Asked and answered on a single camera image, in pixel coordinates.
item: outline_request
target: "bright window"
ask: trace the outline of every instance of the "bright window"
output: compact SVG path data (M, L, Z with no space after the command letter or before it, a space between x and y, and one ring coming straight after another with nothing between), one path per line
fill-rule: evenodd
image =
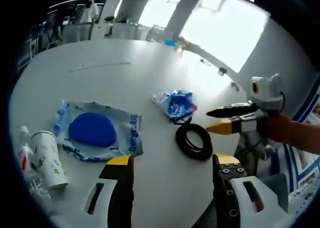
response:
M139 24L152 27L167 27L180 0L149 0L139 19Z
M121 4L122 4L122 1L123 1L123 0L120 0L120 2L118 3L118 6L117 6L116 9L115 9L115 12L114 12L114 17L115 17L115 18L116 18L117 15L118 15L120 6L121 6Z
M268 17L265 11L242 0L200 0L180 35L239 72Z

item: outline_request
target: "black cable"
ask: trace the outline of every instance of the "black cable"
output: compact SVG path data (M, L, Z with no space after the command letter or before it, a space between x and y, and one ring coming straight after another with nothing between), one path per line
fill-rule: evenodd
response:
M282 111L283 111L283 109L284 109L284 107L285 107L285 105L286 105L286 96L285 96L284 92L280 92L280 94L281 94L282 97L283 97L283 103L282 103L282 107L281 107L281 109L280 109L280 112L282 113Z
M175 133L175 141L180 150L188 157L200 161L210 159L213 148L209 133L197 124L190 124L192 117L189 117L184 123L174 122L175 125L181 125ZM196 133L202 140L203 147L196 147L187 137L187 133L191 131Z

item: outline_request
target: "paper cup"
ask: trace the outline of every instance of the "paper cup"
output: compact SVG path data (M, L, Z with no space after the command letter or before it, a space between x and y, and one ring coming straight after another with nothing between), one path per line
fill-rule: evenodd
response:
M68 180L59 159L56 137L48 131L38 131L30 139L34 164L48 188L66 186Z

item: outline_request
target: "round table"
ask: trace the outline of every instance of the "round table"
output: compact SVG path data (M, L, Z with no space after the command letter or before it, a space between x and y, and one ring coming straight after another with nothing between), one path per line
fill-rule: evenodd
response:
M128 58L131 64L101 65ZM78 65L94 65L70 73ZM9 124L15 144L20 125L30 132L51 130L62 100L91 102L142 115L142 156L134 159L133 227L191 227L213 198L212 160L184 156L175 143L177 126L152 102L152 94L176 89L193 92L198 110L193 123L215 121L206 112L220 105L243 102L244 91L230 86L214 66L198 55L178 54L158 43L135 40L94 40L66 44L42 52L18 80L10 101ZM232 155L239 135L210 134L214 152ZM76 160L63 150L60 159L69 185L59 196L57 211L73 226L105 163Z

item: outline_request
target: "plastic bottle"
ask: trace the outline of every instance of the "plastic bottle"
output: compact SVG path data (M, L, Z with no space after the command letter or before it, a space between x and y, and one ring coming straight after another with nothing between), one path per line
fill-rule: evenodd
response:
M51 210L51 196L44 186L41 175L32 167L32 158L34 153L29 148L29 140L30 135L28 128L26 126L21 126L17 159L30 194L45 209L45 211L49 213Z

